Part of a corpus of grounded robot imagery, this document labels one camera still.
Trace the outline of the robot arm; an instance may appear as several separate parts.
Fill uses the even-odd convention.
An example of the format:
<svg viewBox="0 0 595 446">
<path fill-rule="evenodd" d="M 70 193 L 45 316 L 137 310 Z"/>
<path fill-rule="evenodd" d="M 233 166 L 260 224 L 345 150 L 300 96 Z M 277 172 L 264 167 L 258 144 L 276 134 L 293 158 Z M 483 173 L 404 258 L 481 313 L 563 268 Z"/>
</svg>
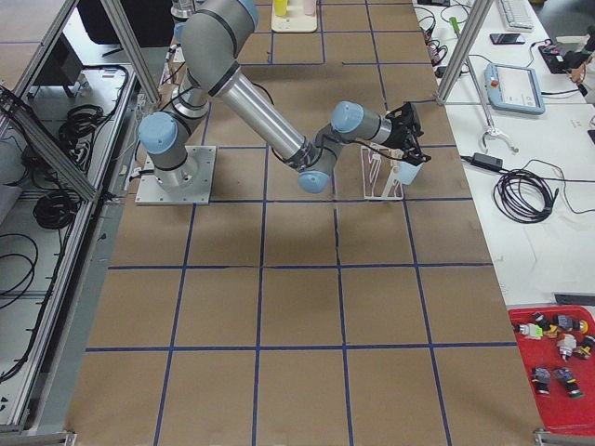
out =
<svg viewBox="0 0 595 446">
<path fill-rule="evenodd" d="M 173 0 L 170 13 L 174 21 L 174 37 L 181 43 L 181 34 L 184 23 L 197 12 L 203 4 L 201 0 Z"/>
<path fill-rule="evenodd" d="M 205 117 L 210 98 L 221 99 L 297 171 L 306 192 L 324 191 L 344 146 L 370 141 L 402 151 L 397 158 L 401 183 L 408 185 L 430 157 L 418 139 L 421 123 L 415 106 L 406 102 L 381 115 L 362 105 L 341 101 L 331 121 L 314 140 L 295 129 L 243 74 L 237 57 L 258 26 L 251 1 L 205 1 L 180 25 L 178 36 L 187 71 L 183 83 L 161 110 L 145 116 L 139 140 L 153 163 L 153 174 L 164 191 L 178 191 L 200 182 L 202 163 L 185 140 Z"/>
</svg>

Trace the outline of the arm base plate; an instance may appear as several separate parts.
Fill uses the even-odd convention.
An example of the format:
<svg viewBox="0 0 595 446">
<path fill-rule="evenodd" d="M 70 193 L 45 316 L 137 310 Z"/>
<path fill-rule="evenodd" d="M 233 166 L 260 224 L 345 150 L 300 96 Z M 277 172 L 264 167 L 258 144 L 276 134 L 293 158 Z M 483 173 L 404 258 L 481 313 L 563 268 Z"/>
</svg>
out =
<svg viewBox="0 0 595 446">
<path fill-rule="evenodd" d="M 140 178 L 136 203 L 140 205 L 209 205 L 214 168 L 217 158 L 216 146 L 186 146 L 185 164 L 172 171 L 154 166 L 148 155 L 145 169 L 152 170 Z"/>
</svg>

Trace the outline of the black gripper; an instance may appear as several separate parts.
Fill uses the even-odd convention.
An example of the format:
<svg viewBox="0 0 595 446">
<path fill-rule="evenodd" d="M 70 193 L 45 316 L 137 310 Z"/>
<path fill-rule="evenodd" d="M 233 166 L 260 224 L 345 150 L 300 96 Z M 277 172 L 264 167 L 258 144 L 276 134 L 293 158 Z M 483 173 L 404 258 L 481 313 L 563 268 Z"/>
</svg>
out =
<svg viewBox="0 0 595 446">
<path fill-rule="evenodd" d="M 389 137 L 383 145 L 390 149 L 403 152 L 401 161 L 411 165 L 421 165 L 430 161 L 430 156 L 424 154 L 420 148 L 418 138 L 424 132 L 417 109 L 412 102 L 405 102 L 402 107 L 389 111 L 385 118 L 391 124 Z"/>
</svg>

